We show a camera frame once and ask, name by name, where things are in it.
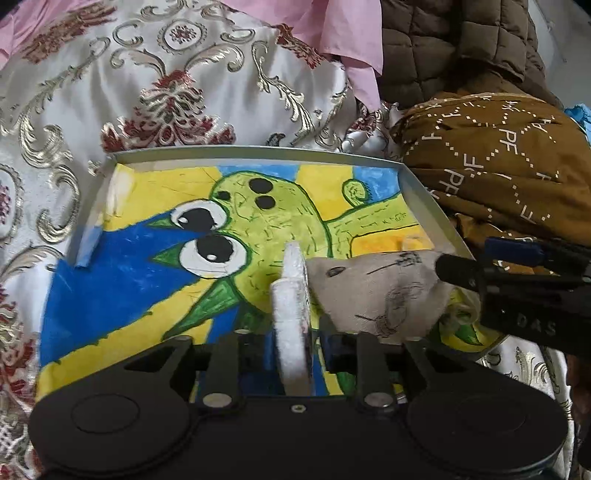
yellow paint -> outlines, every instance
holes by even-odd
[[[126,205],[122,209],[117,208],[120,215],[107,218],[105,230],[120,230],[167,212],[181,203],[206,199],[220,178],[222,175],[216,167],[135,172],[134,187]]]
[[[140,353],[160,343],[162,335],[183,318],[213,283],[200,280],[158,302],[142,318],[115,330],[96,345],[87,345],[60,358],[60,362],[46,365],[39,376],[37,400],[52,391],[86,377],[98,370]],[[184,335],[195,343],[205,343],[211,320],[194,327]]]
[[[343,197],[343,183],[353,177],[349,165],[300,165],[295,182],[316,205],[323,220],[343,215],[352,206]]]
[[[462,291],[458,288],[454,288],[452,290],[452,295],[449,299],[449,304],[454,303],[467,303]],[[439,328],[441,342],[461,352],[478,353],[483,351],[489,345],[492,345],[499,338],[498,332],[485,329],[484,327],[480,328],[480,324],[478,322],[472,323],[472,327],[476,333],[476,338],[478,338],[478,341],[482,345],[470,345],[469,343],[464,343],[464,341],[460,340],[456,335],[454,335],[454,331],[451,331],[449,327],[445,328],[443,325],[440,325]]]
[[[433,244],[420,225],[413,225],[400,230],[371,233],[353,239],[351,254],[353,257],[368,253],[400,252],[403,250],[426,250]]]
[[[115,231],[144,221],[177,205],[208,198],[213,185],[221,178],[215,167],[183,168],[166,171],[139,173],[129,167],[120,166],[122,179],[116,205],[105,217],[105,230]],[[310,196],[323,220],[339,217],[351,205],[342,195],[342,184],[352,177],[351,166],[302,165],[296,183]],[[432,243],[420,226],[410,226],[397,231],[373,233],[352,242],[353,256],[401,249],[432,248]],[[191,307],[212,285],[213,280],[200,280],[185,286],[169,298],[150,308],[148,314],[128,326],[108,334],[95,345],[87,345],[62,357],[59,363],[46,365],[38,380],[38,398],[67,385],[79,378],[90,375],[119,361],[146,350],[161,341],[162,335],[182,319]],[[321,308],[315,301],[311,304],[312,327],[318,328]],[[186,332],[195,343],[205,343],[211,327],[211,320]],[[482,343],[494,339],[476,328]],[[442,335],[442,341],[463,351],[478,351],[483,347],[471,347],[453,335]],[[320,352],[321,362],[324,359]],[[331,395],[341,394],[336,375],[324,370],[324,380]]]
[[[339,380],[335,374],[326,371],[326,364],[324,363],[324,357],[322,355],[322,349],[318,348],[318,359],[322,366],[322,376],[324,377],[324,384],[329,395],[342,395],[343,391],[340,389]]]

black dot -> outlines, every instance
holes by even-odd
[[[346,267],[333,267],[333,268],[329,268],[326,271],[326,276],[327,277],[336,277],[339,273],[342,273],[345,270],[347,270]]]
[[[223,235],[206,235],[195,240],[197,253],[208,262],[225,263],[230,260],[234,247]]]
[[[178,217],[178,224],[183,230],[192,232],[211,232],[216,226],[213,216],[206,208],[193,208]]]
[[[230,199],[230,193],[226,192],[225,190],[221,190],[216,193],[216,198],[218,200],[225,200],[228,201]]]
[[[275,206],[275,199],[273,197],[269,197],[268,195],[263,195],[261,197],[257,197],[255,203],[256,206],[258,206],[261,210],[269,210]]]
[[[269,193],[273,189],[273,184],[267,179],[252,179],[248,186],[254,193]]]

tray rim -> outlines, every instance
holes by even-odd
[[[353,165],[396,169],[398,172],[398,184],[403,198],[407,204],[410,200],[410,203],[415,204],[415,207],[419,209],[424,207],[427,210],[426,213],[434,218],[437,226],[445,236],[446,241],[454,249],[453,252],[449,253],[474,259],[470,249],[449,222],[449,219],[429,191],[423,186],[414,173],[404,163],[399,161],[348,153],[307,150],[303,148],[250,145],[186,145],[182,147],[144,148],[139,150],[121,151],[107,155],[98,174],[101,177],[101,180],[97,181],[91,187],[80,207],[76,228],[72,233],[68,253],[66,255],[66,261],[71,265],[76,263],[83,235],[89,230],[89,228],[94,227],[102,212],[108,186],[118,164],[137,166],[140,164],[158,162],[166,163],[167,167],[169,167],[151,169],[151,171],[157,171],[171,170],[173,168],[189,168],[198,166],[201,162],[208,162],[208,166],[214,166],[215,164],[236,165],[237,161],[245,160],[262,161],[262,164],[272,164],[273,162],[289,162],[294,164],[316,163],[325,165]],[[411,205],[408,206],[412,213],[415,214],[415,209],[413,209]],[[470,301],[476,304],[479,308],[480,301],[478,296],[472,294],[472,292],[469,292],[467,296],[469,296]],[[506,335],[500,334],[496,341],[482,351],[474,353],[462,352],[462,354],[468,359],[476,361],[499,345],[506,337]]]

white cloth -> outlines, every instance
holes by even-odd
[[[22,422],[37,332],[52,265],[106,153],[239,144],[395,155],[389,111],[358,118],[342,64],[209,0],[64,13],[1,71],[0,109],[0,427],[15,441],[3,439],[0,469],[10,478],[37,471]]]
[[[527,340],[509,337],[482,358],[480,363],[546,393],[562,406],[569,421],[569,431],[564,448],[554,464],[554,471],[560,478],[569,478],[575,436],[564,354]],[[575,467],[571,478],[586,479],[586,475],[586,471],[579,471],[579,468]]]

cartoon eye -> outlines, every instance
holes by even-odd
[[[246,265],[246,248],[235,238],[213,233],[187,242],[180,264],[201,278],[222,278]]]
[[[226,223],[226,211],[211,200],[193,200],[176,207],[170,219],[183,230],[206,233],[217,230]]]

